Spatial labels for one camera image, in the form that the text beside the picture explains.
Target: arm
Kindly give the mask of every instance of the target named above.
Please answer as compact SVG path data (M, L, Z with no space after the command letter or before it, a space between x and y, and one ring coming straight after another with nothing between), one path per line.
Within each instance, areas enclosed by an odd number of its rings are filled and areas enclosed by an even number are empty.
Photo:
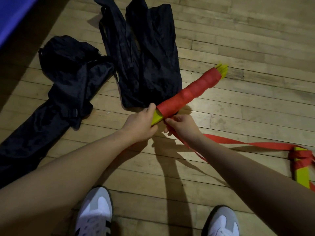
M121 130L83 146L0 190L0 235L51 233L125 148L150 138L155 104L130 115Z
M166 119L166 122L191 148L207 159L247 206L276 234L314 234L314 192L206 138L190 115L176 115L174 119Z

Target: black fabric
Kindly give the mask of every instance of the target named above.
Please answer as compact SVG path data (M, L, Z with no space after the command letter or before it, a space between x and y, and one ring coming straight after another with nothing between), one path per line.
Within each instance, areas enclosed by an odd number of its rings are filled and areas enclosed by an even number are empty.
M177 94L182 81L171 6L148 9L144 0L132 0L126 22L113 0L94 1L102 6L100 32L119 73L123 106L148 107Z
M69 127L80 127L92 111L90 99L114 71L110 57L66 35L40 49L39 60L54 84L49 100L1 144L0 187L36 169Z

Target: person's left arm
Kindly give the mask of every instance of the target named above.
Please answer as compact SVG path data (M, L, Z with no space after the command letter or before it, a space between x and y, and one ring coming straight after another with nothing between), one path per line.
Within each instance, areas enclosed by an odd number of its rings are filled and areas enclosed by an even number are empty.
M43 227L50 232L52 229L48 227L53 227L84 197L120 152L152 137L157 131L157 126L151 127L154 111L155 104L152 103L142 112L130 115L115 133L70 152L2 188L0 232L33 221L43 220L41 224L46 224L43 217L53 215L49 219L50 226Z

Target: forearm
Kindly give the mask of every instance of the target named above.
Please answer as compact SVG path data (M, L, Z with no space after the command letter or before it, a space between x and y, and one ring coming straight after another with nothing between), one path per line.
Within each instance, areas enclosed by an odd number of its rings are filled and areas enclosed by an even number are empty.
M56 209L62 209L61 214L69 211L112 160L131 144L127 134L116 131L4 187L0 190L0 227Z
M190 146L278 235L311 235L315 194L288 177L202 137Z

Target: white sneaker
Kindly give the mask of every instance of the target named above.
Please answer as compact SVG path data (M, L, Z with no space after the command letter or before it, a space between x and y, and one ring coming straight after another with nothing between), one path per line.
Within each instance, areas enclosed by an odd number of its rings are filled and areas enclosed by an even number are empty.
M104 187L90 190L77 217L75 236L109 236L112 216L109 191Z
M201 236L240 236L234 211L227 206L216 206L207 218Z

